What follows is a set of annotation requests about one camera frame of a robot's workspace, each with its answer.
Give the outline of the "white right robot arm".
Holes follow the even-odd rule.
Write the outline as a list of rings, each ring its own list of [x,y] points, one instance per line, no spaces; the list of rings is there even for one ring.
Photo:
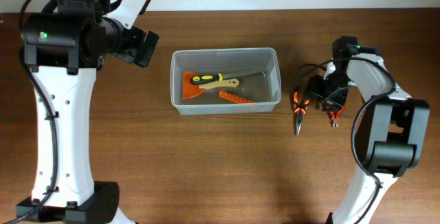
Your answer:
[[[377,48],[359,45],[356,37],[336,39],[331,60],[321,65],[326,72],[311,79],[309,92],[333,118],[333,126],[350,86],[364,100],[351,129],[355,174],[326,222],[369,223],[386,191],[419,163],[430,107],[396,83]]]

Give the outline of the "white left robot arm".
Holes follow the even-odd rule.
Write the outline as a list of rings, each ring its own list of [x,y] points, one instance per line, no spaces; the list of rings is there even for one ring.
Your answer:
[[[16,220],[128,223],[119,185],[96,181],[89,160],[89,110],[105,58],[146,67],[159,40],[135,26],[151,0],[50,0],[19,15],[20,62],[34,87],[38,162]]]

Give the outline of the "red scraper wooden handle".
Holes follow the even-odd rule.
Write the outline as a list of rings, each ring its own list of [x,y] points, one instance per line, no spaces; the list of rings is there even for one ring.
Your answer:
[[[236,78],[226,79],[223,81],[214,81],[204,85],[192,85],[190,83],[190,78],[196,76],[197,74],[192,71],[185,71],[183,73],[182,82],[182,98],[191,99],[200,96],[205,92],[205,90],[216,89],[220,87],[236,88],[239,86],[239,80]]]

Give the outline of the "clear plastic container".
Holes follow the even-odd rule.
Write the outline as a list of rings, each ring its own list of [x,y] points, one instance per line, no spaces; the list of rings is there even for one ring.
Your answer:
[[[170,98],[181,115],[270,112],[281,101],[276,51],[270,47],[176,51]]]

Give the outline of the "orange cutting pliers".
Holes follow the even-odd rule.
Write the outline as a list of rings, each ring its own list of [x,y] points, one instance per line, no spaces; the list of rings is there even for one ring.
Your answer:
[[[339,111],[331,111],[330,109],[327,109],[327,114],[329,116],[332,128],[339,127],[340,115],[343,111],[344,109],[340,109]]]

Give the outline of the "orange long nose pliers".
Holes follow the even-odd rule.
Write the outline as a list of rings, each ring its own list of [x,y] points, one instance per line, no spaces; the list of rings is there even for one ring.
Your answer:
[[[293,109],[294,109],[294,115],[295,115],[295,132],[296,135],[300,135],[300,130],[303,123],[303,118],[307,112],[309,103],[310,103],[310,94],[308,90],[306,90],[303,93],[302,100],[298,100],[298,94],[299,94],[300,87],[297,86],[295,88],[294,96],[293,96]]]

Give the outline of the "metal file yellow black handle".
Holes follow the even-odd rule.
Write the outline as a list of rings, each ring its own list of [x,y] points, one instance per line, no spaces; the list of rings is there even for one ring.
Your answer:
[[[264,71],[265,71],[264,69],[248,69],[245,71],[236,71],[226,74],[217,73],[212,75],[196,75],[190,78],[190,83],[192,85],[204,85],[214,81],[223,81],[225,79],[239,77],[239,76],[259,74],[259,73],[263,73]]]

